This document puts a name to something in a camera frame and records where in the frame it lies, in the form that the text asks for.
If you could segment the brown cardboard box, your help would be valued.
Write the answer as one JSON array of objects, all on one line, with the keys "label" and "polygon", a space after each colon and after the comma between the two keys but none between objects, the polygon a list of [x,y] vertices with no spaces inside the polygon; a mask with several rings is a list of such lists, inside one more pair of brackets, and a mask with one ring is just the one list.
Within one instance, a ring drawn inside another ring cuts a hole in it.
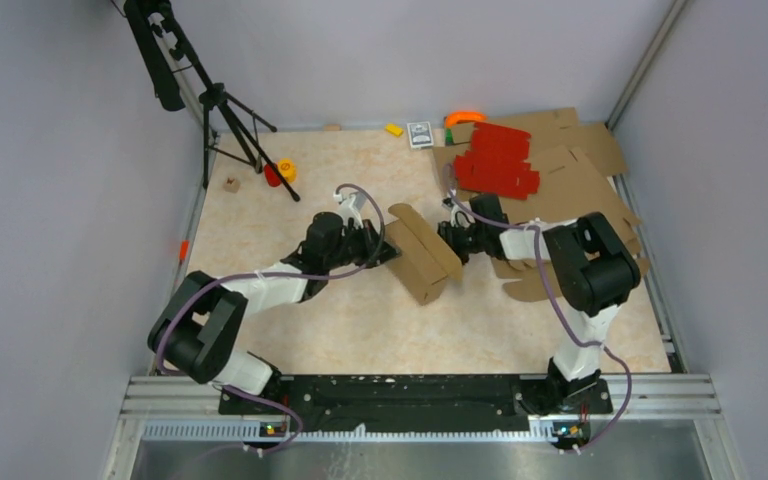
[{"label": "brown cardboard box", "polygon": [[398,254],[385,266],[419,305],[436,301],[449,283],[463,281],[463,263],[417,210],[396,203],[388,213],[395,220],[385,226],[385,240]]}]

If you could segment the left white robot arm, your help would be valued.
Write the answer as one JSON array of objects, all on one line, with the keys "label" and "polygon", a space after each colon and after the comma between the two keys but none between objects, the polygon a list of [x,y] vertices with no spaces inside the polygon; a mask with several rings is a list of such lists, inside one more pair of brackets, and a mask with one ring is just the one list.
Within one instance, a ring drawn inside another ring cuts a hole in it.
[{"label": "left white robot arm", "polygon": [[273,380],[278,370],[236,348],[243,321],[312,299],[339,268],[375,268],[398,254],[370,220],[318,213],[297,248],[271,267],[223,283],[200,270],[188,274],[152,327],[147,345],[160,364],[170,364],[199,384],[230,385],[242,391],[252,410],[268,413],[281,397]]}]

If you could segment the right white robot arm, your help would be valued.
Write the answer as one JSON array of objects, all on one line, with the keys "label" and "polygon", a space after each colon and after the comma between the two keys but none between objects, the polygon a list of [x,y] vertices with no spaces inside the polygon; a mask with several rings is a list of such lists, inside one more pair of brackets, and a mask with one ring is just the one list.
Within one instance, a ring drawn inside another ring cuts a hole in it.
[{"label": "right white robot arm", "polygon": [[437,231],[462,262],[478,253],[535,261],[539,289],[567,335],[549,361],[546,397],[554,409],[574,411],[597,385],[610,324],[640,284],[637,261],[600,212],[554,223],[535,218],[512,224],[495,194],[480,194],[467,203],[449,196],[443,204],[450,218]]}]

